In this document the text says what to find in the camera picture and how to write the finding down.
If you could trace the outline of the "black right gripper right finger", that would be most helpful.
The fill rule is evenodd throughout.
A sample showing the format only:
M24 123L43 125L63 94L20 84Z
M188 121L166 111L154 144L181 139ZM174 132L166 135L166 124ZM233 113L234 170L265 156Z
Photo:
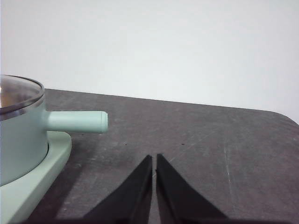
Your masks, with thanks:
M157 199L163 224L228 224L229 218L194 190L162 154L157 155Z

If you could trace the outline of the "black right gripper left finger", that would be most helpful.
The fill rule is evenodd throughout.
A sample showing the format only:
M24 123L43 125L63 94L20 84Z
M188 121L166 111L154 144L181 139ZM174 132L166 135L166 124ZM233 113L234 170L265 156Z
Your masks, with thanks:
M124 182L83 219L95 224L147 224L152 198L152 157L147 155Z

